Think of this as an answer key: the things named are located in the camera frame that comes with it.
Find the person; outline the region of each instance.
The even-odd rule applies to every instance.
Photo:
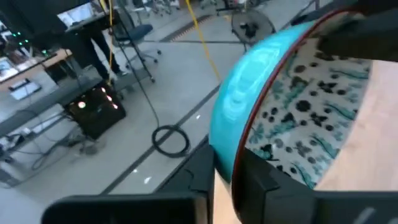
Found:
[[[91,3],[86,3],[81,6],[78,6],[74,9],[71,9],[67,12],[61,13],[58,17],[61,21],[68,27],[78,24],[79,22],[88,19],[93,16],[93,9],[91,8]],[[107,62],[110,60],[110,54],[112,54],[111,60],[111,70],[115,73],[116,76],[124,76],[127,73],[120,69],[119,64],[117,63],[113,52],[108,46],[106,42],[105,36],[102,33],[101,29],[91,30],[90,33],[81,35],[81,39],[83,44],[86,47],[86,50],[91,55],[93,66],[97,69],[99,75],[107,81],[110,81],[110,76],[108,69],[101,62],[98,57],[97,52],[95,51],[94,44],[91,40],[98,45],[101,51],[105,54]]]

